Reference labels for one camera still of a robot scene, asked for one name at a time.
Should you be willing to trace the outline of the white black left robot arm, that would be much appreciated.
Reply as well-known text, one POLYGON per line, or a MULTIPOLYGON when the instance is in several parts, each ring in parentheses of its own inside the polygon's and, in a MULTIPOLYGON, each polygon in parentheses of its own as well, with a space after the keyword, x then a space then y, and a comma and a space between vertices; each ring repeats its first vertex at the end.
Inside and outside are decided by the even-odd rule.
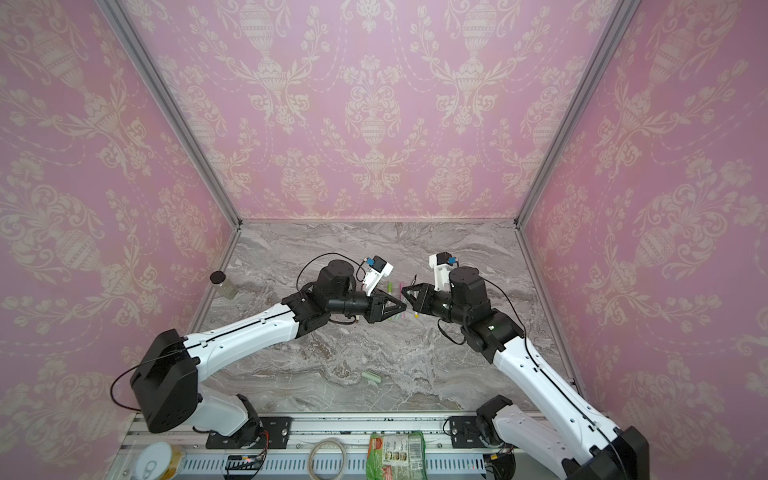
POLYGON ((225 395, 205 381, 258 351, 327 325, 334 315, 378 323, 403 312, 405 303, 378 287, 392 264, 379 256, 366 264, 358 280, 355 266, 332 260, 315 281, 244 320, 187 336, 175 329, 159 334, 130 378, 148 430, 159 434, 187 425, 237 437, 257 429, 258 414, 246 396, 225 395))

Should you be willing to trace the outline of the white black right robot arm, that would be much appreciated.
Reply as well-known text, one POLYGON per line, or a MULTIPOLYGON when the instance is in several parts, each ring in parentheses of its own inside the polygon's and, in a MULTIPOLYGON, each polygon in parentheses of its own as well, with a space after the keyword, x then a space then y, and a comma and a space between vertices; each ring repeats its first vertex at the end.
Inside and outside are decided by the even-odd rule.
POLYGON ((537 351, 518 314, 492 306, 490 281, 474 267, 439 285, 406 286, 413 311, 457 324, 466 344, 512 380, 544 416, 525 414, 498 395, 477 409, 488 443, 522 449, 560 479, 647 479, 650 447, 635 427, 621 428, 585 400, 537 351))

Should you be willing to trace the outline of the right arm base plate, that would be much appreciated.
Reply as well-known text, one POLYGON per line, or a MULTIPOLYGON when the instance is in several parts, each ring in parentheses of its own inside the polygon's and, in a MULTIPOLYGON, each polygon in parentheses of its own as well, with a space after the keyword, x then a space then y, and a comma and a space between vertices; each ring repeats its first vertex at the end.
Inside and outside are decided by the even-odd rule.
POLYGON ((487 425, 475 415, 449 416, 443 430, 454 449, 481 449, 499 445, 487 425))

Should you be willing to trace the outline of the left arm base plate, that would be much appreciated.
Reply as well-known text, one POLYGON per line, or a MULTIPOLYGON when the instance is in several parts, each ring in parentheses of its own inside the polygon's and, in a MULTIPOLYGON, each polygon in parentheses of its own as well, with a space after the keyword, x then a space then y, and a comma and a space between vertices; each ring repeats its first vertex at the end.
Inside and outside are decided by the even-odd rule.
POLYGON ((260 417, 249 420, 231 436, 209 433, 209 450, 285 450, 290 439, 292 418, 289 416, 260 417))

